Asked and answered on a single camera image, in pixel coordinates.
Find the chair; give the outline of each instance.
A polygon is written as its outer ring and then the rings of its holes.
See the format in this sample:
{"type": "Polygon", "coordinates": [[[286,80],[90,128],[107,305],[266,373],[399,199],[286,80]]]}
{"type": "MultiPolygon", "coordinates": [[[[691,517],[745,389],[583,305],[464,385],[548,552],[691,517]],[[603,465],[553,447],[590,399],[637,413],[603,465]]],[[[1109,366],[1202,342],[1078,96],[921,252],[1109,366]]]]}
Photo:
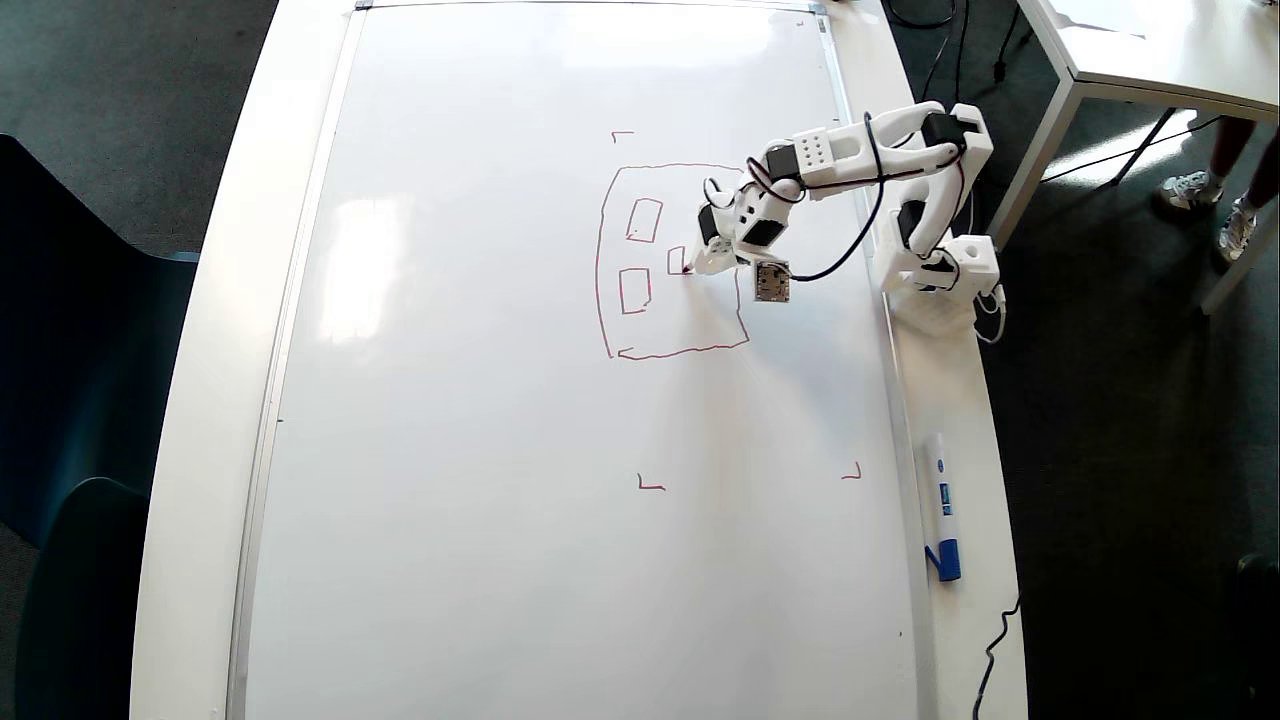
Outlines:
{"type": "Polygon", "coordinates": [[[128,717],[147,497],[90,478],[52,523],[18,630],[18,720],[128,717]]]}
{"type": "Polygon", "coordinates": [[[195,272],[122,241],[0,135],[0,521],[32,544],[83,478],[150,491],[195,272]]]}

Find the whiteboard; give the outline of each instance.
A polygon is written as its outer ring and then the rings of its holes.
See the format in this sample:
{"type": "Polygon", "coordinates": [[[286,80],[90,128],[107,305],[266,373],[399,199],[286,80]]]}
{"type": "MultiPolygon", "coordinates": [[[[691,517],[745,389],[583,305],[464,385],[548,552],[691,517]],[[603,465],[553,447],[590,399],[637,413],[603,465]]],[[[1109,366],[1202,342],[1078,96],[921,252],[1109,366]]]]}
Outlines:
{"type": "MultiPolygon", "coordinates": [[[[244,716],[915,716],[863,263],[787,305],[671,272],[701,178],[837,122],[818,18],[352,23],[259,468],[244,716]]],[[[778,250],[826,266],[860,206],[800,208],[778,250]]]]}

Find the person's leg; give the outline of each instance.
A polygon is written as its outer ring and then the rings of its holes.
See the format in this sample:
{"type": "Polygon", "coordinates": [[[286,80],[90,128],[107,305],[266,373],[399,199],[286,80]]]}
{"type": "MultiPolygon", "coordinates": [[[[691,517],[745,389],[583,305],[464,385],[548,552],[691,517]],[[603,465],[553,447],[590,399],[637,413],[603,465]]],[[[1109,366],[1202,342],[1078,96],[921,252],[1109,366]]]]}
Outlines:
{"type": "Polygon", "coordinates": [[[1276,132],[1276,136],[1271,138],[1271,145],[1267,145],[1267,149],[1262,151],[1262,160],[1258,161],[1258,169],[1253,170],[1249,191],[1244,193],[1244,199],[1254,210],[1271,202],[1276,196],[1276,188],[1280,187],[1280,169],[1276,167],[1276,161],[1280,160],[1280,150],[1276,147],[1276,141],[1280,141],[1280,132],[1276,132]]]}
{"type": "Polygon", "coordinates": [[[1240,152],[1253,135],[1253,120],[1222,118],[1217,122],[1217,137],[1208,169],[1165,179],[1156,188],[1158,206],[1178,213],[1207,210],[1222,199],[1222,183],[1240,159],[1240,152]]]}
{"type": "Polygon", "coordinates": [[[1217,233],[1215,249],[1222,265],[1230,265],[1240,259],[1258,224],[1258,210],[1276,196],[1276,187],[1280,186],[1280,168],[1276,167],[1276,161],[1280,160],[1277,145],[1280,145],[1280,132],[1276,132],[1271,143],[1262,151],[1262,160],[1253,172],[1249,190],[1231,204],[1231,214],[1217,233]]]}
{"type": "Polygon", "coordinates": [[[1222,118],[1217,122],[1217,138],[1213,141],[1213,155],[1208,159],[1208,172],[1221,179],[1231,173],[1235,161],[1244,152],[1244,146],[1253,135],[1253,120],[1240,118],[1222,118]]]}

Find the dark carpet floor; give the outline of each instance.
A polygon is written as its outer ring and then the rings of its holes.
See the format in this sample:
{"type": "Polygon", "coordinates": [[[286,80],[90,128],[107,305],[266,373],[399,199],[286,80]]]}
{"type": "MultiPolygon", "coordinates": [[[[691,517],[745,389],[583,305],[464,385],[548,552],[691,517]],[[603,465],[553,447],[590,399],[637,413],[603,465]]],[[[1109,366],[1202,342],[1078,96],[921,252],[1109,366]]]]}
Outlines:
{"type": "MultiPolygon", "coordinates": [[[[0,132],[125,240],[156,254],[198,250],[273,6],[0,0],[0,132]]],[[[897,6],[925,18],[947,0],[897,6]]],[[[1019,45],[1023,22],[1007,78],[993,83],[1012,6],[974,3],[964,49],[961,99],[983,109],[996,142],[979,228],[1039,122],[1027,109],[1044,108],[1056,82],[1037,41],[1019,45]]],[[[946,31],[893,32],[919,92],[946,31]]],[[[929,92],[948,106],[955,42],[929,92]]],[[[1085,102],[1060,155],[1137,145],[1161,110],[1085,102]]],[[[1258,129],[1228,197],[1272,132],[1258,129]]],[[[1157,146],[1117,188],[1100,186],[1121,160],[1042,184],[1001,256],[1009,331],[984,363],[1033,717],[1235,717],[1243,707],[1224,579],[1244,552],[1276,553],[1277,256],[1202,318],[1225,204],[1175,225],[1148,200],[1162,177],[1203,167],[1212,133],[1157,146]]],[[[0,720],[12,717],[33,559],[0,528],[0,720]]]]}
{"type": "MultiPolygon", "coordinates": [[[[961,100],[982,108],[996,145],[979,187],[979,228],[1056,83],[1037,41],[1018,44],[1025,20],[1005,82],[993,82],[1014,5],[974,3],[965,44],[961,100]]],[[[896,6],[920,19],[947,3],[896,6]]],[[[946,32],[893,28],[916,94],[946,32]]],[[[957,37],[959,29],[929,88],[947,105],[957,37]]],[[[1087,161],[1134,147],[1144,135],[1134,129],[1162,110],[1087,101],[1059,155],[1087,161]]],[[[1000,259],[1009,328],[983,361],[1023,589],[1033,717],[1245,710],[1225,579],[1240,555],[1276,553],[1276,249],[1203,318],[1197,302],[1219,277],[1208,243],[1228,202],[1190,224],[1158,219],[1149,202],[1166,176],[1204,167],[1215,129],[1155,146],[1115,188],[1105,182],[1123,159],[1043,183],[1000,259]]],[[[1274,133],[1254,132],[1226,200],[1248,186],[1274,133]]]]}

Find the sneaker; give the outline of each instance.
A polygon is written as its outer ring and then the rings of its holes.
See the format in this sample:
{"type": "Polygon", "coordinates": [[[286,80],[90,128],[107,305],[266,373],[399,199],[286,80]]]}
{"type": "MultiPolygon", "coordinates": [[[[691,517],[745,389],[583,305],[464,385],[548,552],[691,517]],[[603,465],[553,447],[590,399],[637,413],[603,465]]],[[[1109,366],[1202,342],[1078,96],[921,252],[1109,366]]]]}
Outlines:
{"type": "Polygon", "coordinates": [[[1174,176],[1156,188],[1156,200],[1178,213],[1207,210],[1222,199],[1222,188],[1215,188],[1208,173],[1199,170],[1187,176],[1174,176]]]}
{"type": "Polygon", "coordinates": [[[1257,215],[1245,215],[1240,209],[1240,200],[1231,204],[1231,214],[1222,223],[1222,229],[1217,231],[1217,242],[1213,243],[1213,250],[1217,251],[1215,255],[1225,268],[1240,259],[1249,246],[1253,228],[1258,225],[1257,215]]]}

